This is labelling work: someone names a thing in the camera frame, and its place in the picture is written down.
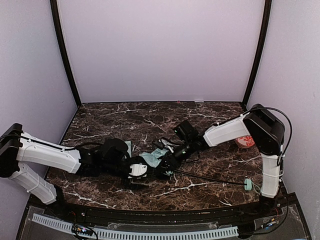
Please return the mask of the mint green folding umbrella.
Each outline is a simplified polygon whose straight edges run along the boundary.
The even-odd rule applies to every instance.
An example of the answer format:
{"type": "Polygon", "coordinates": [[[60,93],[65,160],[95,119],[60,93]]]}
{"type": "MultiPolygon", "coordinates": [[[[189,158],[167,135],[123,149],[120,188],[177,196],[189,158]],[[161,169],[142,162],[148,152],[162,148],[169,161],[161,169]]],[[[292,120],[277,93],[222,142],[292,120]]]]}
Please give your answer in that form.
{"type": "MultiPolygon", "coordinates": [[[[246,178],[243,183],[240,183],[240,182],[232,182],[232,181],[214,179],[214,178],[210,178],[210,177],[203,176],[203,175],[197,175],[197,174],[193,174],[190,172],[178,170],[178,168],[176,168],[174,170],[169,170],[166,165],[166,162],[165,162],[165,154],[171,153],[171,152],[167,149],[161,150],[161,149],[157,148],[152,153],[143,152],[140,155],[133,157],[132,150],[131,150],[131,142],[126,141],[125,146],[127,147],[127,150],[124,152],[125,161],[131,160],[134,162],[134,164],[147,164],[151,167],[150,170],[148,171],[147,177],[155,177],[158,179],[167,179],[167,178],[171,178],[171,176],[174,173],[179,173],[179,174],[187,175],[190,177],[208,180],[211,182],[244,186],[245,191],[253,190],[257,194],[261,193],[261,188],[258,185],[256,185],[255,183],[253,183],[252,180],[249,178],[246,178]]],[[[177,151],[179,149],[180,149],[179,147],[174,147],[174,151],[177,151]]],[[[185,150],[188,153],[188,151],[190,149],[185,147],[182,150],[185,150]]]]}

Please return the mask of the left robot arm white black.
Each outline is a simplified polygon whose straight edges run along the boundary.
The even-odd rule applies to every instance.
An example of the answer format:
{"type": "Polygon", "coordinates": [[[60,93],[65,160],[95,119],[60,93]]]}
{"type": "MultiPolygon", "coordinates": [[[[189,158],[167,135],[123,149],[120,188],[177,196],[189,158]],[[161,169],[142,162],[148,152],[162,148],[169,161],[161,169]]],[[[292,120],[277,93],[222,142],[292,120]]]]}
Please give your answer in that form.
{"type": "Polygon", "coordinates": [[[61,188],[40,177],[29,163],[82,177],[107,173],[126,181],[146,177],[150,168],[141,156],[132,157],[127,143],[118,138],[67,147],[38,139],[14,123],[0,137],[1,178],[16,182],[45,205],[63,204],[61,188]]]}

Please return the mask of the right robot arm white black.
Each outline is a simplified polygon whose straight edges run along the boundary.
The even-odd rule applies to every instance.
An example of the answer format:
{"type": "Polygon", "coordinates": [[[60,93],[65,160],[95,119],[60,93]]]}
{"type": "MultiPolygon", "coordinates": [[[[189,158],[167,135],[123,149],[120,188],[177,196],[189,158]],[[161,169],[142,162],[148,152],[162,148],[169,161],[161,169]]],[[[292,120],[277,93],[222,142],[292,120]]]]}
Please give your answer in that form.
{"type": "Polygon", "coordinates": [[[215,123],[202,133],[187,120],[183,121],[174,128],[174,132],[183,143],[164,155],[164,168],[173,171],[193,153],[228,141],[237,140],[244,148],[255,145],[262,157],[260,194],[273,199],[279,190],[283,175],[283,158],[290,143],[289,140],[285,140],[285,125],[273,112],[283,113],[273,107],[255,104],[250,110],[224,122],[215,123]]]}

